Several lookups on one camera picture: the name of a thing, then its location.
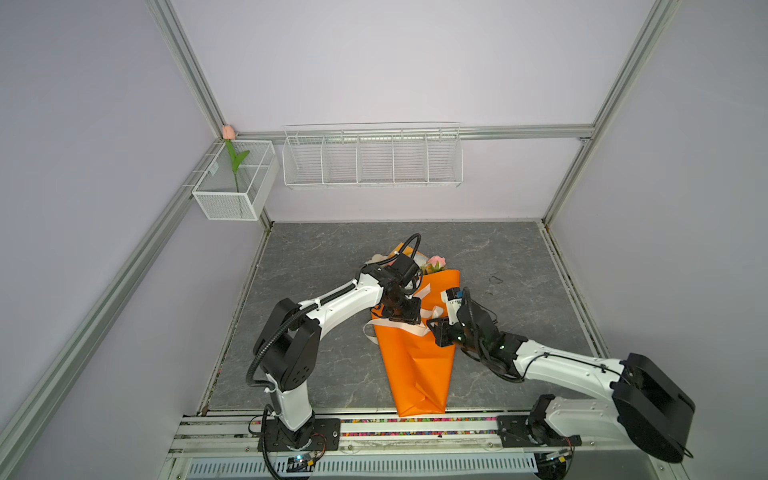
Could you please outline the white ribbon strip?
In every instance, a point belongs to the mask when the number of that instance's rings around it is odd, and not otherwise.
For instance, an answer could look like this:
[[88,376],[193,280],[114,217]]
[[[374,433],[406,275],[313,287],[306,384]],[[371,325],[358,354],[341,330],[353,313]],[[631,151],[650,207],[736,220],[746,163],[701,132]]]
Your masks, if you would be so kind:
[[403,322],[391,321],[387,318],[374,318],[363,326],[363,334],[365,337],[373,344],[378,345],[379,341],[375,332],[376,326],[398,329],[416,337],[424,337],[429,332],[426,321],[441,318],[447,313],[445,306],[445,291],[433,294],[431,286],[427,285],[426,287],[420,288],[413,297],[420,299],[421,302],[424,302],[425,299],[428,300],[428,306],[426,308],[421,307],[417,324],[411,325]]

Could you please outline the orange wrapping paper sheet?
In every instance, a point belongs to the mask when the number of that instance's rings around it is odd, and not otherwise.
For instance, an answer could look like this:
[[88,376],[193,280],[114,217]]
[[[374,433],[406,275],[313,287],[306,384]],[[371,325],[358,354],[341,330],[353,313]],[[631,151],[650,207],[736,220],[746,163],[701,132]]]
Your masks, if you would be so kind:
[[[415,261],[423,273],[429,258],[420,252],[415,254]],[[427,285],[431,286],[433,294],[459,287],[460,272],[446,267],[441,272],[425,275],[419,289]],[[380,310],[381,307],[373,309],[371,320],[382,318]],[[443,414],[450,390],[455,346],[438,347],[430,331],[424,337],[416,337],[402,330],[376,326],[375,332],[398,415]]]

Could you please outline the cream rose fake flower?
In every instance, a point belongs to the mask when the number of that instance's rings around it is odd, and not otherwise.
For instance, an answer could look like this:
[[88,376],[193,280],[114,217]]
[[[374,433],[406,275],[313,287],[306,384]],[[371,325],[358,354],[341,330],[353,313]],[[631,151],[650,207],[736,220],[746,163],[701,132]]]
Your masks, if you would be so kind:
[[368,261],[370,265],[384,265],[390,261],[390,258],[386,255],[374,254]]

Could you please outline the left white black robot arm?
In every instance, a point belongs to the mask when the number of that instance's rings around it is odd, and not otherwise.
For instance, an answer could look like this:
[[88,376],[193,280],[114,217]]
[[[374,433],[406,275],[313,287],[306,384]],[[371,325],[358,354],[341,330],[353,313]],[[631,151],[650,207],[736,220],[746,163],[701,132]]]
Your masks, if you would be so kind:
[[313,436],[330,431],[317,421],[307,381],[315,369],[323,337],[354,315],[381,307],[385,320],[414,326],[421,300],[415,296],[421,274],[416,267],[396,273],[388,267],[365,266],[350,281],[315,298],[279,301],[253,347],[245,383],[270,396],[274,418],[263,428],[284,449],[310,445]]

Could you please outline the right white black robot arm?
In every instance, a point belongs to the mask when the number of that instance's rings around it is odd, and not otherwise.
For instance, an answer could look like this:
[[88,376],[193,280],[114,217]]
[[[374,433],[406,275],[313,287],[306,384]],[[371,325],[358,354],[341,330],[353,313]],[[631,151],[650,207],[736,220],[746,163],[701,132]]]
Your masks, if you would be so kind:
[[579,400],[543,394],[523,425],[537,446],[575,446],[585,437],[630,442],[667,463],[691,457],[687,440],[695,404],[649,358],[599,359],[553,349],[526,337],[470,321],[432,319],[427,326],[440,347],[454,345],[498,378],[515,384],[537,380],[582,394]]

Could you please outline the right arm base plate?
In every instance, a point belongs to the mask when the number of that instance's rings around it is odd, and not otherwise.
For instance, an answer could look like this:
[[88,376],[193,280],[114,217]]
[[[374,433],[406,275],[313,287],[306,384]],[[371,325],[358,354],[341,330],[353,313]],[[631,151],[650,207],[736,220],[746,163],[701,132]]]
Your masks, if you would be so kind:
[[497,434],[505,448],[513,447],[577,447],[579,435],[570,437],[557,433],[544,419],[528,415],[500,415]]

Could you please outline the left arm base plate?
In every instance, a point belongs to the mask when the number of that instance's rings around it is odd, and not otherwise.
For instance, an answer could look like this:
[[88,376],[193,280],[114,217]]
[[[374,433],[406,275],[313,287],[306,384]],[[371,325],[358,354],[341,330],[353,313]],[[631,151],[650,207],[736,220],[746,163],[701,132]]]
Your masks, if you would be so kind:
[[288,451],[337,451],[341,439],[340,418],[311,418],[293,431],[279,419],[268,418],[258,443],[258,450],[269,453]]

